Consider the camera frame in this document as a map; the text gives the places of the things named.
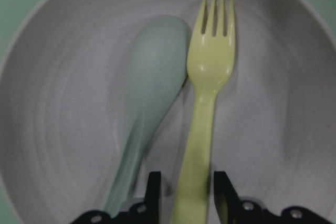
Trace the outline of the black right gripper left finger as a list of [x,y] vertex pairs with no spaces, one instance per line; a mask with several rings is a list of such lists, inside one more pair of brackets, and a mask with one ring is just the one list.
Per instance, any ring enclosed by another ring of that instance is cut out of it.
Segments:
[[115,217],[107,212],[91,210],[83,213],[73,224],[118,224],[140,223],[158,224],[160,222],[161,173],[150,172],[144,198],[134,203],[128,210],[120,211]]

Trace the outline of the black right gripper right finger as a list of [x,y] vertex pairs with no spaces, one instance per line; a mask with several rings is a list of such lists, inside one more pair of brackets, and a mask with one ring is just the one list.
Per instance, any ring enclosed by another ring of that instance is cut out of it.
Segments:
[[214,172],[213,186],[220,223],[330,223],[304,207],[287,207],[275,215],[256,201],[241,199],[226,172]]

